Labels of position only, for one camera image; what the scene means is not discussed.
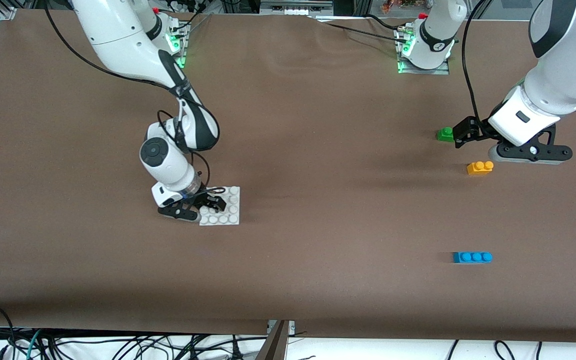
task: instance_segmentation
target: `robotic arm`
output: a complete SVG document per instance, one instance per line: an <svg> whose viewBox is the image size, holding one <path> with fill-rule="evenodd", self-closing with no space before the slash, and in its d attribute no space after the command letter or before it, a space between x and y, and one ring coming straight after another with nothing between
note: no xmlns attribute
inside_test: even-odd
<svg viewBox="0 0 576 360"><path fill-rule="evenodd" d="M572 157L554 145L555 123L576 112L576 0L543 0L530 19L537 66L516 84L491 116L469 116L453 128L455 147L496 139L492 160L560 164ZM539 142L547 134L546 144Z"/></svg>
<svg viewBox="0 0 576 360"><path fill-rule="evenodd" d="M148 127L139 156L157 180L151 192L160 214L185 199L220 209L224 201L208 201L208 193L184 154L210 150L219 139L215 117L203 106L176 62L179 30L186 24L154 11L147 0L71 0L78 20L99 60L113 73L166 87L179 102L178 116ZM181 208L177 219L199 221L197 213Z"/></svg>
<svg viewBox="0 0 576 360"><path fill-rule="evenodd" d="M427 18L412 22L410 44L402 47L401 55L420 69L438 68L450 56L467 14L464 0L435 0Z"/></svg>

